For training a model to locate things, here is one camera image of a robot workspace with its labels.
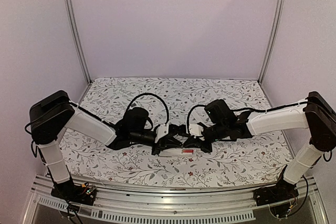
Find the red AAA battery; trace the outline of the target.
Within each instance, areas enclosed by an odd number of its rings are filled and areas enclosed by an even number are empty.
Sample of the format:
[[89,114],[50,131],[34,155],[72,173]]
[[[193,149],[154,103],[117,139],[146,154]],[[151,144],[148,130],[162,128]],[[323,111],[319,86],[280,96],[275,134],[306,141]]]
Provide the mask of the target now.
[[194,150],[191,150],[191,149],[183,149],[182,150],[182,154],[194,154]]

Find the white slim remote control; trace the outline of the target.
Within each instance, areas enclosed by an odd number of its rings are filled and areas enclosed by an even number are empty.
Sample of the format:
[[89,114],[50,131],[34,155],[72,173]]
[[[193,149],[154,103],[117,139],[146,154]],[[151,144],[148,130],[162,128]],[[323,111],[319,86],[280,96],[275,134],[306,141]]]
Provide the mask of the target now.
[[168,150],[161,151],[159,156],[161,157],[192,157],[195,154],[182,154],[183,149],[188,149],[188,148],[171,148]]

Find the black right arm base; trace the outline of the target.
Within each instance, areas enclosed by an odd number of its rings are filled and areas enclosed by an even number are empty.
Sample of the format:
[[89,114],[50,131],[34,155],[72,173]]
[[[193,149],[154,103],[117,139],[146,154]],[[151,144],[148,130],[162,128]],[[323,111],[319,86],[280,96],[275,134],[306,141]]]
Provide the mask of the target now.
[[270,213],[279,219],[287,218],[298,201],[296,184],[284,180],[273,186],[260,187],[253,191],[253,198],[257,206],[270,205]]

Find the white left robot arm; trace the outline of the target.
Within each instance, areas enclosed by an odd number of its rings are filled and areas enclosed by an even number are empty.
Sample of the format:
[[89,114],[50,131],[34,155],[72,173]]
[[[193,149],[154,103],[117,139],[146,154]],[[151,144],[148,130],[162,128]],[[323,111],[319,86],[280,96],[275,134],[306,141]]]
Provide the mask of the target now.
[[164,150],[182,147],[175,138],[179,128],[170,124],[169,116],[165,123],[154,126],[146,109],[129,106],[121,120],[110,123],[72,102],[67,92],[59,90],[31,106],[25,131],[31,135],[35,151],[41,154],[58,184],[58,192],[67,200],[77,197],[78,188],[70,182],[70,171],[57,142],[58,135],[66,130],[85,135],[111,150],[140,144],[149,146],[152,155],[158,155]]

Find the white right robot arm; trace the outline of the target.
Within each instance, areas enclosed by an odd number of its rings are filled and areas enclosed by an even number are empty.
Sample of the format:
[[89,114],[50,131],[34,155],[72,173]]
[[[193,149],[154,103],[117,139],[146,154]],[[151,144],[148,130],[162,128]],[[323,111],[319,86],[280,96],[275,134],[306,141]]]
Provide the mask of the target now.
[[292,104],[270,109],[231,109],[223,99],[202,106],[212,125],[186,124],[189,135],[183,146],[212,151],[212,144],[226,138],[231,141],[252,138],[264,133],[287,130],[309,130],[310,139],[282,170],[280,182],[271,190],[276,201],[291,194],[292,185],[325,153],[335,149],[335,110],[316,91]]

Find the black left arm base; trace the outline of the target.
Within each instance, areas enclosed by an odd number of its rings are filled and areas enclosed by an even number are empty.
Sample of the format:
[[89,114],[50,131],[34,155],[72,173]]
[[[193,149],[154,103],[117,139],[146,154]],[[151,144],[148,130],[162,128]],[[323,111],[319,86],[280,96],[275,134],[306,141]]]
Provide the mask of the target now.
[[76,185],[72,179],[64,183],[54,183],[51,195],[69,202],[92,206],[96,199],[97,189],[88,182]]

